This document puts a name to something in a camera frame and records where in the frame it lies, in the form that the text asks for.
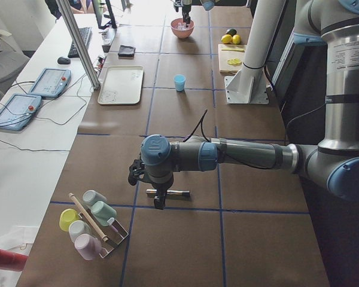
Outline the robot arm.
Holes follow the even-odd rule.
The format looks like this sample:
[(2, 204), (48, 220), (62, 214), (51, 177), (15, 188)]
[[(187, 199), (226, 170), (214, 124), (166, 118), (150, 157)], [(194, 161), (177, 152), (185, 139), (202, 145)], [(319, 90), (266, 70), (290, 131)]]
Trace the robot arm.
[(204, 135), (169, 142), (151, 135), (129, 168), (128, 181), (151, 184), (165, 207), (174, 172), (214, 170), (219, 163), (287, 169), (339, 198), (359, 201), (359, 1), (298, 1), (294, 42), (327, 44), (325, 136), (317, 145), (254, 143)]
[[(182, 19), (186, 26), (188, 26), (191, 22), (190, 11), (192, 8), (193, 1), (192, 0), (174, 0), (172, 1), (174, 4), (174, 9), (176, 12), (181, 10)], [(205, 11), (211, 10), (218, 0), (200, 0), (201, 6), (205, 9)]]

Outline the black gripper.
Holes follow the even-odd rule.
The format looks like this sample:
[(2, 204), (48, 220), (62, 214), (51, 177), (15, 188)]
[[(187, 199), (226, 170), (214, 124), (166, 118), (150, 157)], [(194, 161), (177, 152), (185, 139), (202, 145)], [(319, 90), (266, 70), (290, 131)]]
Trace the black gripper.
[(182, 5), (182, 16), (183, 16), (183, 22), (188, 25), (191, 22), (191, 17), (189, 16), (189, 13), (191, 11), (191, 4), (183, 4)]
[(157, 195), (154, 197), (154, 208), (163, 210), (165, 208), (165, 197), (167, 190), (171, 187), (171, 179), (163, 183), (153, 183), (152, 186), (157, 190)]

